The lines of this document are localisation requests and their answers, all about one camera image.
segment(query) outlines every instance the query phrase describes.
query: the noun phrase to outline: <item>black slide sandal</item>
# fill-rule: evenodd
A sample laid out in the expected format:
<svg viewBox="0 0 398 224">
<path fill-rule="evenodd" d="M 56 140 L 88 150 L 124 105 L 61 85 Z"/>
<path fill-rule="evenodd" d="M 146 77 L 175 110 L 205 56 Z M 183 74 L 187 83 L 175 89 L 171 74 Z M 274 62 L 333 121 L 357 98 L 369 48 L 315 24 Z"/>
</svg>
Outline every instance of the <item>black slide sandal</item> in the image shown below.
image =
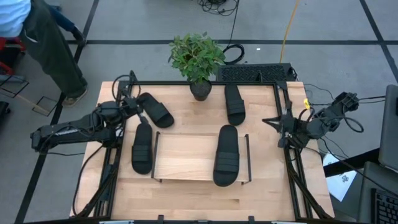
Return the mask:
<svg viewBox="0 0 398 224">
<path fill-rule="evenodd" d="M 154 124 L 160 128 L 168 128 L 174 124 L 174 118 L 163 105 L 151 94 L 143 93 L 138 98 L 138 103 L 143 107 Z"/>
<path fill-rule="evenodd" d="M 225 85 L 224 92 L 228 122 L 235 126 L 240 125 L 246 117 L 246 111 L 239 89 L 234 84 L 228 84 Z"/>
<path fill-rule="evenodd" d="M 220 129 L 213 170 L 214 183 L 226 187 L 235 182 L 239 173 L 238 131 L 232 125 Z"/>
<path fill-rule="evenodd" d="M 152 170 L 152 127 L 147 123 L 137 127 L 131 147 L 131 164 L 139 174 L 148 174 Z"/>
</svg>

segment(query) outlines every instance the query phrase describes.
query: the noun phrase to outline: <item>red chair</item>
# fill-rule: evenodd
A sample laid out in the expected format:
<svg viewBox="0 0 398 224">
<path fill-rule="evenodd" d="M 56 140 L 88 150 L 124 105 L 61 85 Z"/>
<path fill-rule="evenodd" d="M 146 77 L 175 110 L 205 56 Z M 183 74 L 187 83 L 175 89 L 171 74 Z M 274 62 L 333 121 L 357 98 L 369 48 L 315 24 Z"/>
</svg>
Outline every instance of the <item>red chair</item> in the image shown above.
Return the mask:
<svg viewBox="0 0 398 224">
<path fill-rule="evenodd" d="M 0 75 L 13 75 L 14 63 L 18 55 L 26 50 L 19 38 L 5 39 L 0 37 Z"/>
</svg>

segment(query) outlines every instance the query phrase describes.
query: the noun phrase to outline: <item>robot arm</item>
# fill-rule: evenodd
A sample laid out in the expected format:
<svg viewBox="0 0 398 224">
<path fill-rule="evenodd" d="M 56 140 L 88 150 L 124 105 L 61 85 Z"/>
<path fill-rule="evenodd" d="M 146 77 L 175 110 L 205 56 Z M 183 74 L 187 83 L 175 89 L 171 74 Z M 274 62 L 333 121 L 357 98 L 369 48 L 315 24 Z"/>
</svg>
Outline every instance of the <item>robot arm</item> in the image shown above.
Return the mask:
<svg viewBox="0 0 398 224">
<path fill-rule="evenodd" d="M 306 121 L 301 120 L 301 115 L 294 118 L 290 115 L 283 114 L 278 118 L 267 118 L 262 121 L 271 125 L 278 132 L 282 131 L 282 126 L 287 135 L 284 138 L 287 141 L 283 144 L 290 144 L 293 147 L 302 149 L 310 139 L 320 139 L 327 132 L 335 131 L 340 125 L 340 121 L 345 118 L 345 113 L 355 111 L 359 106 L 359 99 L 354 93 L 342 92 L 338 95 L 333 103 L 327 108 L 323 108 L 313 116 L 311 115 Z"/>
<path fill-rule="evenodd" d="M 46 151 L 59 144 L 77 142 L 115 142 L 116 128 L 125 120 L 141 114 L 135 98 L 125 95 L 120 103 L 107 101 L 79 120 L 42 126 L 32 134 L 32 148 Z"/>
</svg>

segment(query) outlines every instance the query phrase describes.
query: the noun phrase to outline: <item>green leaves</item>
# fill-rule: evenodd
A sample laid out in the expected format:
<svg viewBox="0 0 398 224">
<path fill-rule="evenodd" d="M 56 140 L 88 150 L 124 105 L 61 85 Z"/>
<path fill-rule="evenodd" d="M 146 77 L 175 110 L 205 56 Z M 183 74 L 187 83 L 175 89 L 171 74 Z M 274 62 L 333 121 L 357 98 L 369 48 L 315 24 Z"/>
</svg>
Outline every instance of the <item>green leaves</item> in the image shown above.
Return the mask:
<svg viewBox="0 0 398 224">
<path fill-rule="evenodd" d="M 187 34 L 183 39 L 176 36 L 172 43 L 172 67 L 181 71 L 183 77 L 193 83 L 208 80 L 215 74 L 218 66 L 224 64 L 225 56 L 216 42 L 207 37 L 207 32 L 200 34 Z"/>
</svg>

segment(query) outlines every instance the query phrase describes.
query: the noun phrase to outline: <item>black plant pot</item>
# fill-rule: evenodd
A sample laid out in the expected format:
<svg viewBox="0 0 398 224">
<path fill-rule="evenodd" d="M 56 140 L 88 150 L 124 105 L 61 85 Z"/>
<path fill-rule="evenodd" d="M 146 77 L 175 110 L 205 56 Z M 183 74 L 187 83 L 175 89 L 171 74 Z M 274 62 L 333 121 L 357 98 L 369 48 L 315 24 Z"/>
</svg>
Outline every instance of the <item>black plant pot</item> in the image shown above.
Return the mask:
<svg viewBox="0 0 398 224">
<path fill-rule="evenodd" d="M 197 101 L 203 101 L 207 99 L 207 96 L 210 94 L 211 83 L 207 80 L 203 80 L 202 83 L 191 83 L 189 88 Z"/>
</svg>

